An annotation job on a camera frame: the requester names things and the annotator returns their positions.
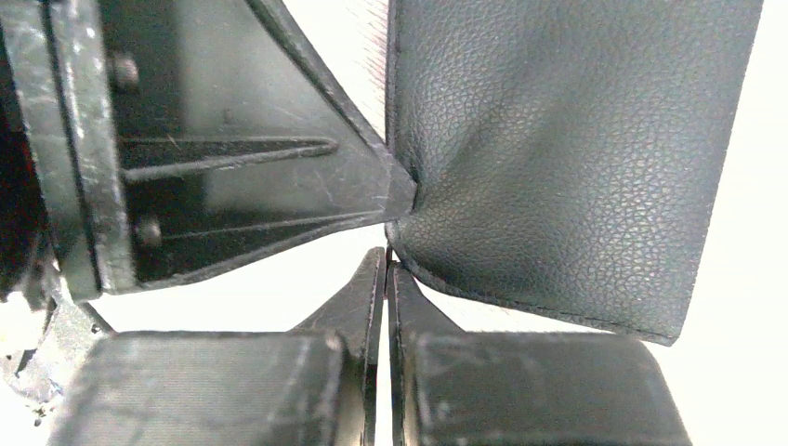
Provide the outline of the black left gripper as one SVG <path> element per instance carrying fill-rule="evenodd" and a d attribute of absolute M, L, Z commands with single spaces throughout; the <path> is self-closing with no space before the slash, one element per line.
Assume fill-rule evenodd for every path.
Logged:
<path fill-rule="evenodd" d="M 135 1 L 5 1 L 3 103 L 21 137 L 31 246 L 8 292 L 30 340 L 3 367 L 32 406 L 59 402 L 106 322 L 91 301 L 138 287 L 123 155 L 138 93 Z"/>

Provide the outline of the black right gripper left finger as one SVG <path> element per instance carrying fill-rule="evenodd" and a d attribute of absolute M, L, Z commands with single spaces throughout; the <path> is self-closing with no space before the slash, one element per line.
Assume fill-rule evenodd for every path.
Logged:
<path fill-rule="evenodd" d="M 283 333 L 114 334 L 89 351 L 52 445 L 371 445 L 387 256 Z"/>

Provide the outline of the black tool pouch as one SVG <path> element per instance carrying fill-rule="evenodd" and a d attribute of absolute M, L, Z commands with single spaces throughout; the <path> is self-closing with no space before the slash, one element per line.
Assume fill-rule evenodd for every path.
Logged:
<path fill-rule="evenodd" d="M 395 1 L 386 234 L 446 295 L 679 338 L 763 5 Z"/>

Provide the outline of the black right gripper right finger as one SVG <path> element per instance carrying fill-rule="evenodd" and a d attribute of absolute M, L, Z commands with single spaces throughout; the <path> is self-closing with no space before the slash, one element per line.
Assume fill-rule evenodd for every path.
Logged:
<path fill-rule="evenodd" d="M 400 264 L 387 271 L 396 445 L 687 445 L 662 370 L 636 339 L 468 332 Z"/>

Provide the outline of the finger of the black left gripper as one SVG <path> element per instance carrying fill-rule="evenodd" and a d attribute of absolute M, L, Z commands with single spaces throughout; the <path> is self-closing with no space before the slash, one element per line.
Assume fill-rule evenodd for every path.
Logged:
<path fill-rule="evenodd" d="M 110 290 L 203 281 L 407 214 L 415 185 L 281 1 L 102 1 Z"/>

